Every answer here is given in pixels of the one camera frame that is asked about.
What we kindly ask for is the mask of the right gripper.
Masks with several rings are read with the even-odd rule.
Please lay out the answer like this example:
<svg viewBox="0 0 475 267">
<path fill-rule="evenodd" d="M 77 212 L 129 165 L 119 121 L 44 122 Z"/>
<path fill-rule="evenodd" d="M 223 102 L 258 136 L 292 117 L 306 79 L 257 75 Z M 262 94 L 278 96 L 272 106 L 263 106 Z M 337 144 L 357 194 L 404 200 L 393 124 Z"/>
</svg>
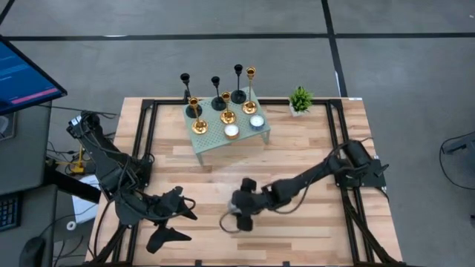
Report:
<svg viewBox="0 0 475 267">
<path fill-rule="evenodd" d="M 254 193 L 257 182 L 245 177 L 242 179 L 240 190 L 232 194 L 232 214 L 237 215 L 237 229 L 250 232 L 253 229 L 251 215 L 259 214 L 269 207 L 269 192 Z"/>
</svg>

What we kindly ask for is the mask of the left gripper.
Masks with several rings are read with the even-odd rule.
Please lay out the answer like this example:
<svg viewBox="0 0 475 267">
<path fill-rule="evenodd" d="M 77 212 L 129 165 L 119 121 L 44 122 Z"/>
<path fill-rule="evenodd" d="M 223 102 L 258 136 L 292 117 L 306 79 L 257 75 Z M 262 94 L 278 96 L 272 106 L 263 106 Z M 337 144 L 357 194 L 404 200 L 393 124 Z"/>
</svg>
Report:
<svg viewBox="0 0 475 267">
<path fill-rule="evenodd" d="M 192 211 L 194 205 L 188 207 L 187 204 L 185 204 L 182 192 L 182 187 L 175 187 L 161 196 L 147 196 L 146 219 L 150 221 L 162 221 L 177 216 L 184 216 L 190 220 L 196 220 L 197 216 Z M 174 228 L 159 227 L 150 236 L 146 250 L 154 254 L 167 242 L 185 242 L 191 240 L 192 238 L 190 236 L 176 231 Z"/>
</svg>

